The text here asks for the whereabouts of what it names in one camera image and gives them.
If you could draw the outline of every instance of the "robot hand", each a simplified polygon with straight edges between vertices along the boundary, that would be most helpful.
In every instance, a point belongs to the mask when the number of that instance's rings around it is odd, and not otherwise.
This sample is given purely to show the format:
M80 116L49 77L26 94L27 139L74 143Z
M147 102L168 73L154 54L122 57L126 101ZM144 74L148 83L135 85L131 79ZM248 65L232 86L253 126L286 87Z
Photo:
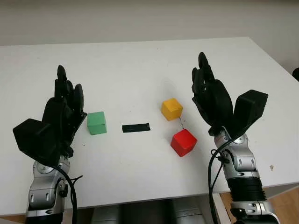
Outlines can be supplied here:
M213 153L208 167L210 208L213 221L217 217L213 200L211 167L217 154L222 162L225 178L231 190L231 212L238 224L277 224L279 220L271 203L266 200L253 153L248 148L246 130L259 119L268 95L250 90L238 97L233 112L230 96L220 80L214 78L203 52L199 54L199 70L192 71L192 100L202 118L211 126L218 149Z
M13 129L19 149L35 160L34 180L29 190L26 223L61 223L64 198L71 188L73 223L76 223L77 199L67 173L68 158L73 156L71 143L86 117L80 84L73 88L64 68L59 65L55 94L46 104L43 119L27 119Z

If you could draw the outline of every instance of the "white table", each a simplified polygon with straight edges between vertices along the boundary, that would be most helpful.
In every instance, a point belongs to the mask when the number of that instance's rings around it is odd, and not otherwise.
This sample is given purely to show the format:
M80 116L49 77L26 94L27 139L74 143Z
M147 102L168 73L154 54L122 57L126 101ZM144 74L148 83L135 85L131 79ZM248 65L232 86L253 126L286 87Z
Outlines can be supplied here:
M0 215L26 210L33 160L19 151L12 129L27 118L42 118L59 64L73 84L82 84L85 112L104 111L107 120L108 132L95 136L85 120L72 144L70 176L84 175L75 185L79 207L207 193L214 140L191 100L191 71L201 51L233 104L249 89L269 94L263 117L247 131L263 185L299 182L299 83L249 38L5 46ZM179 119L169 122L160 112L169 98L183 105L183 126L198 139L183 158L170 147L182 129ZM147 122L149 132L121 130L123 124ZM228 190L221 172L215 192Z

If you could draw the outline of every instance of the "black cable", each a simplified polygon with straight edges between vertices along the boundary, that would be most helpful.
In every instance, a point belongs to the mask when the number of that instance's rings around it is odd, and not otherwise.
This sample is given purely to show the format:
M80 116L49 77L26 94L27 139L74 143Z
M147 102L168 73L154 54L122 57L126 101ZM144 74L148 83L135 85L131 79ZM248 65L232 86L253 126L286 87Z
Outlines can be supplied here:
M73 206L73 214L72 214L71 223L76 224L77 223L77 196L76 196L74 184L71 181L70 177L67 175L67 173L64 172L61 168L59 168L59 167L53 167L53 168L56 169L58 172L60 172L65 177L67 182L69 183L69 186L71 188L71 204Z
M72 178L71 179L71 181L73 181L72 183L73 183L73 185L75 185L75 183L76 183L76 181L77 180L79 180L81 177L83 177L83 175L81 175L81 176L78 176L78 177L76 177L76 178ZM73 196L72 196L72 194L71 194L71 203L73 204Z
M219 170L218 170L218 173L217 173L217 175L216 175L216 177L215 177L215 179L214 179L214 182L213 182L213 184L212 184L212 189L214 188L214 185L215 185L216 180L217 180L217 178L218 178L218 176L219 176L219 173L220 173L220 171L221 171L222 166L223 166L223 162L221 163L221 166L220 166L220 168L219 168Z
M212 214L212 218L213 218L214 224L218 224L218 220L217 220L217 215L216 215L216 210L215 210L215 204L214 204L214 199L213 199L213 188L214 188L214 184L212 185L212 181L211 181L212 164L213 164L214 159L216 158L216 155L219 152L221 152L221 150L223 150L226 146L228 146L230 143L232 143L234 140L227 141L222 146L220 146L217 150L215 150L215 152L212 154L212 157L211 157L211 159L209 161L209 166L208 166L208 170L207 170L207 178L208 178L208 186L209 186L210 209L211 209L211 214Z
M78 177L76 177L76 178L72 178L71 181L73 181L73 185L75 185L75 182L76 182L77 180L79 180L81 177L83 177L83 175L78 176Z

